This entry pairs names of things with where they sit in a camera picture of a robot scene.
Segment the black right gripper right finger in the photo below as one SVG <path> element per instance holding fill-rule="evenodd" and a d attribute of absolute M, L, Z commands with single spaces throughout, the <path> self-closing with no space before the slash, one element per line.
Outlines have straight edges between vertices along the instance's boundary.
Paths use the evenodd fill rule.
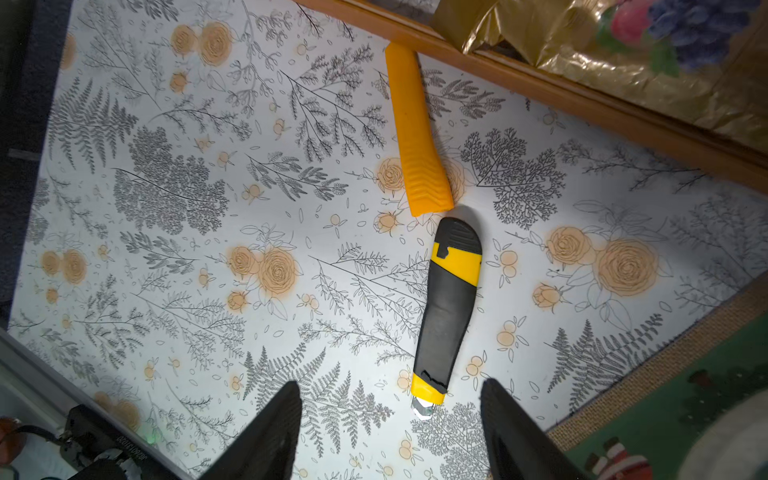
<path fill-rule="evenodd" d="M 579 470 L 495 379 L 484 381 L 480 413 L 494 479 L 583 479 Z"/>

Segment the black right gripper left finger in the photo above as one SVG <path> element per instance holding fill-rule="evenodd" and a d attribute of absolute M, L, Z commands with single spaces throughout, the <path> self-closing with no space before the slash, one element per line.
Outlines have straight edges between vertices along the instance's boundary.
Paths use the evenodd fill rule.
<path fill-rule="evenodd" d="M 287 382 L 200 480 L 290 479 L 301 427 L 302 400 Z"/>

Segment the orange handled utility knife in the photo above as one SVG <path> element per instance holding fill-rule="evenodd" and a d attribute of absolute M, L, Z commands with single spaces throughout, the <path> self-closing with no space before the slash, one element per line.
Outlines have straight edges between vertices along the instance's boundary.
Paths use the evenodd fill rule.
<path fill-rule="evenodd" d="M 404 186 L 411 214 L 446 213 L 454 200 L 432 137 L 420 65 L 408 47 L 385 49 Z M 426 304 L 411 381 L 412 409 L 430 419 L 441 406 L 474 309 L 482 246 L 466 221 L 438 223 L 428 260 Z"/>

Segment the green jute Christmas bag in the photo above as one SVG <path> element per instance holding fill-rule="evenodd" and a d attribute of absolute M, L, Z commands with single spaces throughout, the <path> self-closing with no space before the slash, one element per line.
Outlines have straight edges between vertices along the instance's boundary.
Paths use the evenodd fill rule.
<path fill-rule="evenodd" d="M 582 470 L 616 439 L 642 457 L 642 477 L 676 479 L 716 421 L 766 390 L 767 277 L 760 275 L 547 434 Z"/>

